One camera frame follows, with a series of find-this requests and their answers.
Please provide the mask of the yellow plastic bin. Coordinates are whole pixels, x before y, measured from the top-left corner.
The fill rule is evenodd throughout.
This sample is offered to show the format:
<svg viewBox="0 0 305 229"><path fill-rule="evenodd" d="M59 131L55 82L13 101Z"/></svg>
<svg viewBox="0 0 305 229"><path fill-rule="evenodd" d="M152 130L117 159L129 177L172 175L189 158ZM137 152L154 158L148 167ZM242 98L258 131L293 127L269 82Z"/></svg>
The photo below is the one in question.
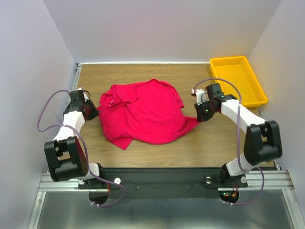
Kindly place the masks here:
<svg viewBox="0 0 305 229"><path fill-rule="evenodd" d="M268 102L267 97L251 68L248 59L244 56L223 57L210 59L210 70L225 94L242 96L242 105L245 107L259 107ZM232 83L238 92L228 83L219 81L219 78Z"/></svg>

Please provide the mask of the red polo t shirt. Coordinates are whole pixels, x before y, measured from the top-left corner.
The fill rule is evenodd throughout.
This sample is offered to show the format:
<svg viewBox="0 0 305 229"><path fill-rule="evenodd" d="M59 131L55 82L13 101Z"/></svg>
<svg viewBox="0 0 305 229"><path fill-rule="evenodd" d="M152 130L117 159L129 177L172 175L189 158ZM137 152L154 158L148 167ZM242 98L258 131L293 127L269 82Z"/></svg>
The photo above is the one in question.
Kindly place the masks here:
<svg viewBox="0 0 305 229"><path fill-rule="evenodd" d="M101 95L98 110L106 140L125 150L133 140L163 145L193 130L199 123L185 116L183 107L172 85L151 79L112 85Z"/></svg>

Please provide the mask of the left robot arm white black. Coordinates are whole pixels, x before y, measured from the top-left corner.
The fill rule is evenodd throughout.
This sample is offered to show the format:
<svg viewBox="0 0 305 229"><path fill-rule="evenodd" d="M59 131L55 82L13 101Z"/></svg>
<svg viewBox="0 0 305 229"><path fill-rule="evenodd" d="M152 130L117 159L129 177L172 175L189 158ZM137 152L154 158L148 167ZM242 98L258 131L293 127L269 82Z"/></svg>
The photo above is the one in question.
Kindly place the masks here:
<svg viewBox="0 0 305 229"><path fill-rule="evenodd" d="M99 111L90 99L88 91L78 88L67 92L70 102L63 112L63 123L40 129L39 132L59 127L57 135L52 141L44 144L44 153L47 160L50 176L54 182L63 182L71 179L90 180L96 177L105 178L105 172L99 163L90 163L88 151L80 130L83 125L99 115Z"/></svg>

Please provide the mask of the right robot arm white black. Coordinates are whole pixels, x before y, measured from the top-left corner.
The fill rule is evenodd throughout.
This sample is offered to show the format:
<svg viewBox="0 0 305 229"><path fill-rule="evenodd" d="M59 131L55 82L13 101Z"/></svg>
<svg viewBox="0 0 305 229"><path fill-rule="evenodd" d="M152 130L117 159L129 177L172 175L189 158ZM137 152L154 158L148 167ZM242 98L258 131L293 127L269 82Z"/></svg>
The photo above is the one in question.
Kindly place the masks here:
<svg viewBox="0 0 305 229"><path fill-rule="evenodd" d="M255 115L234 95L225 94L219 83L211 84L204 90L193 88L191 95L196 98L194 107L198 122L206 122L215 113L220 113L237 125L238 141L240 133L245 133L243 150L238 149L237 157L221 168L219 179L222 185L236 181L253 168L282 156L280 128L276 121L266 121Z"/></svg>

